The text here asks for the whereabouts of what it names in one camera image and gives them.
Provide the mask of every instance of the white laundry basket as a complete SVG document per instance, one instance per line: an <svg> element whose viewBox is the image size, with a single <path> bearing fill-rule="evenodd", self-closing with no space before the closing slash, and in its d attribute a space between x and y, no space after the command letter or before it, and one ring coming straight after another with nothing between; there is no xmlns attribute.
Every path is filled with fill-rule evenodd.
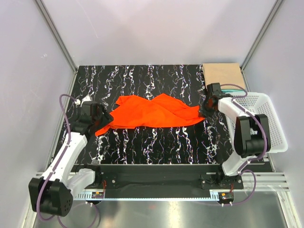
<svg viewBox="0 0 304 228"><path fill-rule="evenodd" d="M229 94L238 96L244 95L244 92L233 92ZM262 93L248 92L247 97L237 98L236 101L253 113L265 114L268 117L271 141L271 149L269 153L285 152L288 149L288 144L283 129L269 96ZM233 141L235 124L228 117L226 117L226 119L230 137Z"/></svg>

